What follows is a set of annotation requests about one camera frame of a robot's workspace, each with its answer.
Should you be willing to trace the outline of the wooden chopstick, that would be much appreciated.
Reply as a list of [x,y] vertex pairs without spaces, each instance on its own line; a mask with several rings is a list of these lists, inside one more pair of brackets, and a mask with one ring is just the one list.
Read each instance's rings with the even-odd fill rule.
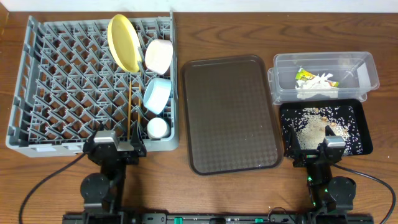
[[130,141],[131,136],[131,101],[132,101],[132,81],[129,81],[129,98],[128,98],[128,107],[127,107],[127,141]]
[[[139,84],[139,94],[141,95],[141,84]],[[140,124],[141,123],[141,114],[140,114],[140,110],[141,110],[141,99],[138,98],[138,107],[139,110],[137,111],[137,123]]]

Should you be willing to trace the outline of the white paper cup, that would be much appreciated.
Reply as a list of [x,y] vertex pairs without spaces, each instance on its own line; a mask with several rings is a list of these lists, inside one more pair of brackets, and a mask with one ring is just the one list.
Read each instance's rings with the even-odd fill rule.
[[152,118],[147,124],[147,133],[151,139],[167,138],[170,135],[170,126],[162,118]]

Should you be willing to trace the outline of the light blue bowl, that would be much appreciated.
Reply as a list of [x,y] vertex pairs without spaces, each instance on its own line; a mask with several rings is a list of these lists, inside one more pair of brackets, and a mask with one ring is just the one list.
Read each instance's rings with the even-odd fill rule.
[[172,82],[164,78],[152,79],[144,93],[144,106],[154,114],[165,108],[172,90]]

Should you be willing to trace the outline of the rice food waste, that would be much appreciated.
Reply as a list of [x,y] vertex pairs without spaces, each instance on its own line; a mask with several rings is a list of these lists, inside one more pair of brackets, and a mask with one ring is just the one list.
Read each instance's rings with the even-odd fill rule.
[[364,152],[358,122],[350,106],[286,109],[282,110],[281,118],[282,133],[287,136],[292,127],[302,149],[316,149],[323,142],[328,126],[335,135],[344,139],[344,155],[360,155]]

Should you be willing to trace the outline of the white pink bowl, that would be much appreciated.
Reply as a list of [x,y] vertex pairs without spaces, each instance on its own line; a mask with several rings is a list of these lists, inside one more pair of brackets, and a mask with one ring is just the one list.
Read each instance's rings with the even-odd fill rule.
[[153,40],[145,54],[146,67],[159,75],[163,75],[170,67],[174,48],[170,40]]

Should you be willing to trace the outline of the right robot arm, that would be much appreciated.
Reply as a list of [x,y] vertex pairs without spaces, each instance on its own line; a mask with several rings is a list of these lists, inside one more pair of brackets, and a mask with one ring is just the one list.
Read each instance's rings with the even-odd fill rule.
[[331,166],[342,159],[345,141],[329,126],[316,149],[302,149],[294,128],[288,129],[285,156],[293,159],[294,167],[307,171],[307,186],[314,210],[299,215],[295,223],[348,223],[347,213],[353,209],[356,182],[333,176]]

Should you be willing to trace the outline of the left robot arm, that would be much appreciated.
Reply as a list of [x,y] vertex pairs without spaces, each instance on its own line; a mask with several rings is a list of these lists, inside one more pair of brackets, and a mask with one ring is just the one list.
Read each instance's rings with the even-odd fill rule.
[[80,186],[84,200],[82,223],[130,223],[133,213],[121,206],[126,179],[126,167],[138,165],[147,154],[141,130],[134,124],[129,140],[121,142],[114,131],[103,129],[90,136],[83,153],[100,171],[86,176]]

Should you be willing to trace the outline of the white paper napkin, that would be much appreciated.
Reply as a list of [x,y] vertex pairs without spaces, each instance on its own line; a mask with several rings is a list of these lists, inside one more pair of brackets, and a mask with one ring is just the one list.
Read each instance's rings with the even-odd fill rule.
[[297,98],[301,100],[312,98],[316,95],[323,95],[329,98],[338,97],[338,82],[331,81],[333,74],[324,73],[321,76],[308,72],[296,74]]

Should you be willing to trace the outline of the yellow plate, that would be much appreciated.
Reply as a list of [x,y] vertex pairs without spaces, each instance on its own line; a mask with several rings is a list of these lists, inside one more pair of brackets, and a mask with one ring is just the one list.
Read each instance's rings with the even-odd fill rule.
[[126,72],[138,72],[138,62],[142,61],[139,53],[141,44],[130,20],[122,14],[115,15],[108,24],[107,38],[111,55],[117,65]]

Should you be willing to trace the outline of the green orange snack wrapper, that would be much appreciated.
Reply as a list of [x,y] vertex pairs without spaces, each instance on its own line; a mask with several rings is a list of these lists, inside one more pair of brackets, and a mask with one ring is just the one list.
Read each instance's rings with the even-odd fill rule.
[[339,83],[335,81],[329,80],[333,74],[328,73],[327,75],[324,73],[321,76],[319,75],[314,75],[302,67],[299,68],[295,79],[297,81],[297,85],[300,88],[313,88],[316,84],[319,84],[321,86],[325,86],[327,88],[334,88],[338,87]]

